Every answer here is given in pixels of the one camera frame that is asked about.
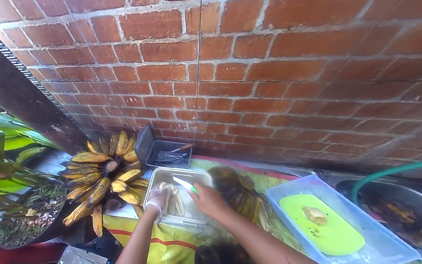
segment ripe banana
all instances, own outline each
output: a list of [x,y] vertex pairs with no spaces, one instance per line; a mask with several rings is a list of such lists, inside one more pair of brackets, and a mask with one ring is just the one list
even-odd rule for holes
[[125,173],[123,173],[122,175],[120,175],[120,177],[118,177],[118,179],[116,180],[121,180],[123,182],[127,182],[129,180],[133,180],[135,178],[139,178],[141,177],[141,170],[136,169],[136,170],[131,170],[131,171],[127,171]]
[[94,206],[94,212],[92,213],[92,226],[98,237],[102,236],[103,225],[104,220],[102,217],[102,204],[98,203]]
[[110,155],[110,142],[105,138],[100,138],[98,141],[102,147],[102,152],[107,156]]
[[58,175],[63,176],[68,179],[75,179],[79,177],[86,176],[94,172],[99,172],[98,168],[79,168],[79,169],[66,169],[64,171],[59,171]]
[[127,162],[135,162],[138,160],[138,156],[136,155],[135,151],[131,151],[129,153],[126,153],[125,156],[123,156],[123,158],[127,161]]
[[86,176],[75,178],[75,179],[65,182],[63,184],[63,187],[67,189],[74,189],[74,188],[89,186],[96,183],[98,179],[100,179],[100,176],[102,176],[102,173],[100,172],[87,174]]
[[87,207],[95,205],[100,199],[103,198],[104,194],[108,191],[110,187],[110,179],[108,177],[103,177],[97,186],[95,186],[94,191],[87,199]]
[[115,154],[117,153],[117,146],[118,146],[118,139],[119,139],[119,135],[118,134],[113,134],[112,137],[110,138],[110,157],[115,156]]
[[110,184],[110,191],[112,193],[119,193],[126,191],[129,188],[128,184],[122,182],[121,180],[116,180]]
[[123,155],[127,147],[128,147],[128,135],[126,135],[125,131],[121,131],[118,137],[118,145],[116,148],[117,156]]
[[141,203],[141,201],[139,201],[139,198],[128,190],[119,192],[118,196],[125,202],[131,203],[132,205],[139,205]]
[[87,190],[87,186],[85,187],[80,187],[78,189],[74,189],[72,192],[70,192],[67,196],[66,199],[74,199],[76,198],[79,194],[81,194],[82,192],[84,192],[85,190]]
[[87,148],[91,152],[102,152],[102,149],[95,142],[87,141]]
[[71,158],[72,161],[76,161],[76,162],[104,162],[109,159],[112,159],[112,158],[110,158],[109,156],[103,153],[97,153],[97,152],[79,153]]

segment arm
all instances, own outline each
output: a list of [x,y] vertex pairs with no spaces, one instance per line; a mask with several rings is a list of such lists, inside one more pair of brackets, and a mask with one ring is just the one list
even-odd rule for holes
[[189,194],[196,207],[225,226],[257,264],[317,264],[234,212],[215,189],[200,183],[194,187],[199,195],[192,191]]

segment gloved hand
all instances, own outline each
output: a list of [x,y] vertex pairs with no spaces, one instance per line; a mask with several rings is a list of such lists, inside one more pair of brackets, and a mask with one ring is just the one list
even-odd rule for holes
[[168,204],[168,199],[170,196],[170,192],[172,190],[169,186],[165,186],[163,188],[159,188],[159,185],[156,185],[151,189],[149,192],[148,201],[144,204],[144,209],[146,208],[154,208],[158,212],[157,221],[160,222],[164,212],[166,211],[166,206]]

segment knife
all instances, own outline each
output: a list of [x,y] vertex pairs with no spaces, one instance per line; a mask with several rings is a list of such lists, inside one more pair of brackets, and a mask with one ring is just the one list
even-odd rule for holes
[[195,187],[193,187],[193,185],[191,185],[190,183],[187,183],[186,181],[184,181],[184,180],[181,180],[181,179],[179,179],[179,178],[177,178],[177,177],[173,177],[173,180],[174,181],[176,181],[176,182],[178,182],[180,185],[182,185],[183,187],[185,187],[185,189],[188,189],[188,190],[192,190],[192,191],[194,191],[196,194],[198,194],[198,191],[195,189]]

